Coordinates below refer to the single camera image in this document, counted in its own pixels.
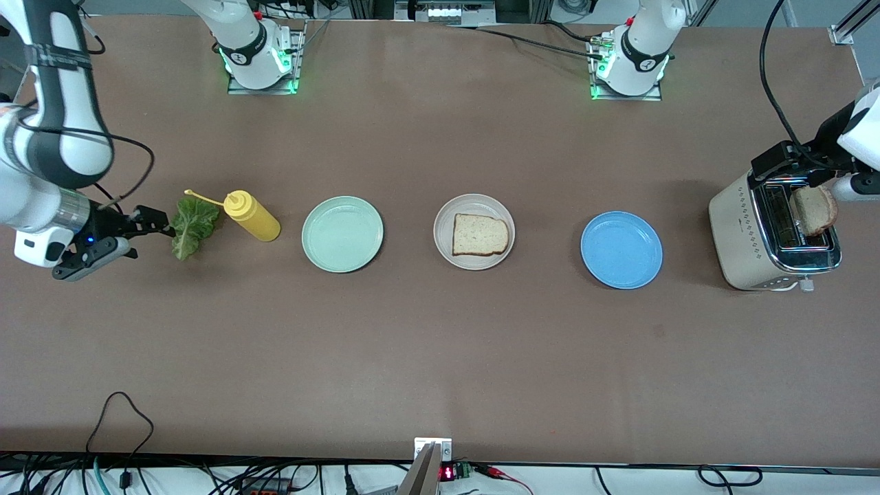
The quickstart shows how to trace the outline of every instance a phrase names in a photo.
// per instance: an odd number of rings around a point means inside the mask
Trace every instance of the blue plate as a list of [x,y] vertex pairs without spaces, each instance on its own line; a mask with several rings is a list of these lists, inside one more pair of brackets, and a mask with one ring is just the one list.
[[581,257],[603,284],[638,289],[660,272],[663,246],[648,222],[625,211],[608,211],[583,229]]

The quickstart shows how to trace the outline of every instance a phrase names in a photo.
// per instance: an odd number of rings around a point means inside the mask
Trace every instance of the teal cable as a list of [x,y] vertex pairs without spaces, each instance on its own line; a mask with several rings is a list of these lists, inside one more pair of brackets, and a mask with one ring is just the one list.
[[95,462],[92,463],[92,468],[95,471],[95,477],[98,479],[98,486],[101,487],[101,491],[104,492],[104,495],[110,495],[110,491],[107,489],[107,485],[104,484],[104,478],[101,477],[101,469],[98,467],[98,456],[95,456]]

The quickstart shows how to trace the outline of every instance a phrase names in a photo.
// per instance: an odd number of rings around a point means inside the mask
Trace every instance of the plate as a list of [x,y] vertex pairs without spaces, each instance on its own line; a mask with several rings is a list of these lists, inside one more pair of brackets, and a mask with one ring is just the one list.
[[[453,256],[452,231],[455,229],[455,215],[457,213],[483,215],[504,220],[510,232],[510,242],[507,244],[507,249],[500,255]],[[467,194],[452,198],[440,209],[440,212],[437,213],[437,217],[434,219],[434,243],[440,254],[446,258],[446,261],[465,270],[485,270],[500,263],[513,248],[516,232],[517,230],[513,226],[513,217],[507,211],[507,208],[504,208],[504,205],[499,203],[498,200],[485,195]]]
[[660,272],[663,246],[648,222],[625,211],[608,211],[583,229],[581,257],[603,284],[638,289]]
[[385,228],[372,204],[354,196],[337,196],[319,204],[303,225],[303,250],[322,270],[354,271],[376,256]]

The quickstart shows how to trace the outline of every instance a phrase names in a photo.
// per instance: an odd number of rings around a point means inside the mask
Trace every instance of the yellow bottle cap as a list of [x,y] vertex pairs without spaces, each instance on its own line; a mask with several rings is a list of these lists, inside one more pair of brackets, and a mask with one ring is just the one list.
[[241,222],[249,219],[257,211],[257,203],[247,191],[232,191],[226,195],[223,209],[233,220]]

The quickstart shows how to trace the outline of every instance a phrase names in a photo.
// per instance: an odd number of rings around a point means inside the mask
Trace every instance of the white plate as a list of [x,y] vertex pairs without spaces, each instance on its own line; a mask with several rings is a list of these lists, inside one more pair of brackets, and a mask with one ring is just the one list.
[[[457,213],[467,213],[470,215],[484,215],[487,217],[498,218],[504,220],[510,231],[510,242],[507,249],[500,255],[490,256],[471,256],[471,255],[452,255],[452,231],[455,229],[455,215]],[[500,263],[513,248],[513,239],[517,230],[513,226],[513,217],[504,205],[498,203],[497,200],[478,194],[462,195],[452,198],[434,220],[434,243],[440,254],[446,258],[446,261],[465,270],[485,270],[492,268]]]

